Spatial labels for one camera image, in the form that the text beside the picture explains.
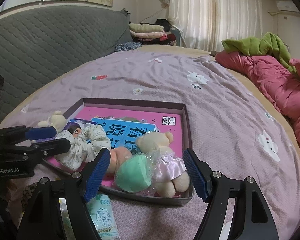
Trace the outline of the beige bear pink dress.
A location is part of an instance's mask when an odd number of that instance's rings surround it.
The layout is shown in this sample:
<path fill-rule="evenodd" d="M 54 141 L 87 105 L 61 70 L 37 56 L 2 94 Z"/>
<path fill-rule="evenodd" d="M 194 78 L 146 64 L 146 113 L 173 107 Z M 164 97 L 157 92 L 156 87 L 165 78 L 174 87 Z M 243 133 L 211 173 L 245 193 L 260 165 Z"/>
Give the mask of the beige bear pink dress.
<path fill-rule="evenodd" d="M 171 132 L 149 132 L 135 141 L 140 152 L 149 160 L 155 191 L 164 198 L 186 192 L 190 186 L 183 159 L 170 148 L 173 140 Z"/>

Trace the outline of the white curtains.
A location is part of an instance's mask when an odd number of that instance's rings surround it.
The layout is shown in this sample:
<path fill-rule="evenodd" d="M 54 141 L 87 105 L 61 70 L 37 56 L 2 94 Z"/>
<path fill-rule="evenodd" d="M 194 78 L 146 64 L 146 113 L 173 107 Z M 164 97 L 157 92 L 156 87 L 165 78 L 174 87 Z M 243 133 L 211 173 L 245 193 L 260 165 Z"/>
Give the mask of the white curtains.
<path fill-rule="evenodd" d="M 170 0 L 168 20 L 185 47 L 221 51 L 223 40 L 262 35 L 262 0 Z"/>

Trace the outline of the peach squishy toy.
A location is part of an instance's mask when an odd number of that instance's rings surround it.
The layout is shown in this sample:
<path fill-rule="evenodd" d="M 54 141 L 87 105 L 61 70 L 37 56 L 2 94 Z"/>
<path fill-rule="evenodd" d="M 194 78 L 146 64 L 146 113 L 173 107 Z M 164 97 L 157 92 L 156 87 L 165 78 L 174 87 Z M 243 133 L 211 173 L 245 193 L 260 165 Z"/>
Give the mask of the peach squishy toy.
<path fill-rule="evenodd" d="M 117 147 L 110 150 L 110 164 L 106 174 L 114 175 L 119 167 L 132 157 L 130 150 L 125 147 Z"/>

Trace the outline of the white floral scrunchie cloth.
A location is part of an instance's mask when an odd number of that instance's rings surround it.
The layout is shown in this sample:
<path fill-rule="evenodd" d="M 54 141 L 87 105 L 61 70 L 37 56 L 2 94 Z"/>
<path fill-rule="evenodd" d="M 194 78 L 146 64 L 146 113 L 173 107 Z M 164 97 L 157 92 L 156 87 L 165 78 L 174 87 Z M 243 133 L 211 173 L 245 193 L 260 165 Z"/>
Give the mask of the white floral scrunchie cloth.
<path fill-rule="evenodd" d="M 100 125 L 84 124 L 78 133 L 65 129 L 56 137 L 62 138 L 70 141 L 70 150 L 55 155 L 55 159 L 72 171 L 78 170 L 83 163 L 93 161 L 102 148 L 111 150 L 111 141 Z"/>

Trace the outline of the leopard print scrunchie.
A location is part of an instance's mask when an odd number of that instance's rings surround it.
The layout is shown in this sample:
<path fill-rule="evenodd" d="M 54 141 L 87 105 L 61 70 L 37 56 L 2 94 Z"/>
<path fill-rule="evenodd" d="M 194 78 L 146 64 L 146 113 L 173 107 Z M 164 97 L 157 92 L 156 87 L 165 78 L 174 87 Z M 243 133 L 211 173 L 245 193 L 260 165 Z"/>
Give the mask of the leopard print scrunchie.
<path fill-rule="evenodd" d="M 23 190 L 23 196 L 21 198 L 21 209 L 22 209 L 22 212 L 25 212 L 25 210 L 26 210 L 26 208 L 28 206 L 29 200 L 30 200 L 32 194 L 34 193 L 37 184 L 38 183 L 35 182 L 35 183 L 30 184 L 30 185 L 27 185 L 25 187 L 25 189 Z"/>

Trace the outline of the dark floral cloth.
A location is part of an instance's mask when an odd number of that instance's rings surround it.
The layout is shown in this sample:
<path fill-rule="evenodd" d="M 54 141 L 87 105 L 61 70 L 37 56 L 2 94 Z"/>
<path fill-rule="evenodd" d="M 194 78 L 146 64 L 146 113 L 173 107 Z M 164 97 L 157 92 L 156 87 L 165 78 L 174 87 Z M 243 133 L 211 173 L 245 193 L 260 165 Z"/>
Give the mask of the dark floral cloth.
<path fill-rule="evenodd" d="M 135 50 L 138 49 L 142 46 L 140 42 L 125 42 L 125 43 L 119 43 L 115 46 L 114 51 L 119 52 L 119 51 L 130 51 L 130 50 Z"/>

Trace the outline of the shallow grey cardboard box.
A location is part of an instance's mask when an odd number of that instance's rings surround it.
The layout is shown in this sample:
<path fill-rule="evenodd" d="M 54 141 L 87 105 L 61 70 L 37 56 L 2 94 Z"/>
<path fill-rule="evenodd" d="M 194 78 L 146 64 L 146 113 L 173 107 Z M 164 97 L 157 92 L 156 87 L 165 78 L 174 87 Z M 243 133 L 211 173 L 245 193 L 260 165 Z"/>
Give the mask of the shallow grey cardboard box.
<path fill-rule="evenodd" d="M 174 150 L 176 156 L 182 157 L 183 150 L 192 147 L 189 117 L 186 106 L 182 103 L 121 99 L 80 99 L 66 110 L 63 115 L 66 120 L 74 118 L 92 120 L 96 117 L 109 119 L 114 117 L 121 120 L 133 120 L 137 124 L 154 124 L 159 132 L 170 131 L 173 134 L 174 141 L 170 144 L 170 147 Z M 100 191 L 105 194 L 145 203 L 184 206 L 192 199 L 194 189 L 191 185 L 186 192 L 177 193 L 172 198 L 142 196 L 115 189 L 113 178 L 107 176 L 102 181 Z"/>

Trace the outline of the white wall air conditioner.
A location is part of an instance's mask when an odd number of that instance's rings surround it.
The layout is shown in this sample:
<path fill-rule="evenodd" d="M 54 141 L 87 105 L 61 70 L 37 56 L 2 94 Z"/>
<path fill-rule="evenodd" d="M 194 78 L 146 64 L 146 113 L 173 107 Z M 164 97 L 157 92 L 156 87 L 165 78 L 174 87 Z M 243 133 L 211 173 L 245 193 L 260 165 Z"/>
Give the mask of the white wall air conditioner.
<path fill-rule="evenodd" d="M 300 12 L 292 1 L 277 1 L 276 5 L 279 11 Z"/>

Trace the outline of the yellow frog wet wipes pack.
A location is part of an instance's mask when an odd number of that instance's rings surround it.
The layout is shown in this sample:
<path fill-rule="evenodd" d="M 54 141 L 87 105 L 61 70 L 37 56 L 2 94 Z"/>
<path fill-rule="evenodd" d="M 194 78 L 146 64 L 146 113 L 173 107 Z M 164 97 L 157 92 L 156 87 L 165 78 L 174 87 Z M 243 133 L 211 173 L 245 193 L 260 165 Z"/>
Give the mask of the yellow frog wet wipes pack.
<path fill-rule="evenodd" d="M 74 232 L 73 232 L 73 229 L 71 226 L 70 217 L 69 217 L 65 198 L 59 198 L 59 207 L 60 207 L 60 212 L 61 212 L 61 217 L 62 217 L 62 222 L 63 222 L 66 239 L 67 240 L 75 240 L 76 238 L 74 236 Z"/>

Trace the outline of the purple frog wet wipes pack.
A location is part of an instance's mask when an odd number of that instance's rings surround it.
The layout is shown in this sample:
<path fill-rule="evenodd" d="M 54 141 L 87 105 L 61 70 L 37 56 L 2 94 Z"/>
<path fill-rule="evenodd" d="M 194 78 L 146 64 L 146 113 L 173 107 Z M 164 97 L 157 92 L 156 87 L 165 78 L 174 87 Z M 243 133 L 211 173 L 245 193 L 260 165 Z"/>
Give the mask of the purple frog wet wipes pack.
<path fill-rule="evenodd" d="M 76 138 L 80 133 L 82 133 L 83 129 L 89 125 L 97 125 L 97 123 L 89 120 L 74 118 L 67 122 L 63 130 L 69 131 L 72 136 Z"/>

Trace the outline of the pink quilted duvet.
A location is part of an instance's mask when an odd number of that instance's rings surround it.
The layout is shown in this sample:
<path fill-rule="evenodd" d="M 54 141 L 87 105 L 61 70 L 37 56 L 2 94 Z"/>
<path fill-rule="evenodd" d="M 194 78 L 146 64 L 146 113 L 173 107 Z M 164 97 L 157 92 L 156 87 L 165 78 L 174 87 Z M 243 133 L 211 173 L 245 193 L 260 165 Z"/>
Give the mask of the pink quilted duvet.
<path fill-rule="evenodd" d="M 292 124 L 300 147 L 300 78 L 270 55 L 245 56 L 222 51 L 215 56 L 223 67 L 246 75 Z"/>

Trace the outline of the green tissue pack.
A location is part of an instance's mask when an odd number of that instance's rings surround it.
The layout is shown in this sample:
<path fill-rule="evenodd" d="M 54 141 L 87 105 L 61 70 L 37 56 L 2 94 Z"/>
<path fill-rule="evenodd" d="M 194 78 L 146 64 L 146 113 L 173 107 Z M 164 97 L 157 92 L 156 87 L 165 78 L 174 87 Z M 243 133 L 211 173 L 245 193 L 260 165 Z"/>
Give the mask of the green tissue pack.
<path fill-rule="evenodd" d="M 108 195 L 97 194 L 87 204 L 87 209 L 101 239 L 120 239 Z"/>

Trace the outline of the grey quilted headboard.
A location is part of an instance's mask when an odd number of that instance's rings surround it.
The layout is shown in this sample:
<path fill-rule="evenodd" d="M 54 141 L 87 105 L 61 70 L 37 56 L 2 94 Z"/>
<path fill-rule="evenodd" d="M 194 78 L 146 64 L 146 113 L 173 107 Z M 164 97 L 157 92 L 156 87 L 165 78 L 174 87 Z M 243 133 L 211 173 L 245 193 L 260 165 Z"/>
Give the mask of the grey quilted headboard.
<path fill-rule="evenodd" d="M 131 41 L 125 10 L 58 5 L 0 19 L 0 123 L 29 95 Z"/>

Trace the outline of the cream bear purple dress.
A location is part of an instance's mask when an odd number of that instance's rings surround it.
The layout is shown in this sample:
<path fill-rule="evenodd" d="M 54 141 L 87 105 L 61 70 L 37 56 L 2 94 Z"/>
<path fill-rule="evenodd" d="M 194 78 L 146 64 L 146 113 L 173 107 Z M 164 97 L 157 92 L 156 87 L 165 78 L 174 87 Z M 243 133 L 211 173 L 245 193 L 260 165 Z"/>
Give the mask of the cream bear purple dress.
<path fill-rule="evenodd" d="M 38 127 L 54 127 L 57 133 L 60 133 L 66 126 L 67 120 L 61 111 L 55 111 L 47 120 L 38 122 Z"/>

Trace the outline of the green squishy egg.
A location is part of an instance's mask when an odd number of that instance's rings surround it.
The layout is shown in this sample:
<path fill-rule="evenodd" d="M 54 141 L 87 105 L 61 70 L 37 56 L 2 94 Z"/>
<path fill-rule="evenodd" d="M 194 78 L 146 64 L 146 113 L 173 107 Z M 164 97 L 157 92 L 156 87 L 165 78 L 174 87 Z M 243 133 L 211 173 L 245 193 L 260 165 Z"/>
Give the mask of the green squishy egg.
<path fill-rule="evenodd" d="M 112 187 L 141 196 L 155 195 L 153 175 L 158 159 L 158 151 L 132 154 L 112 175 Z"/>

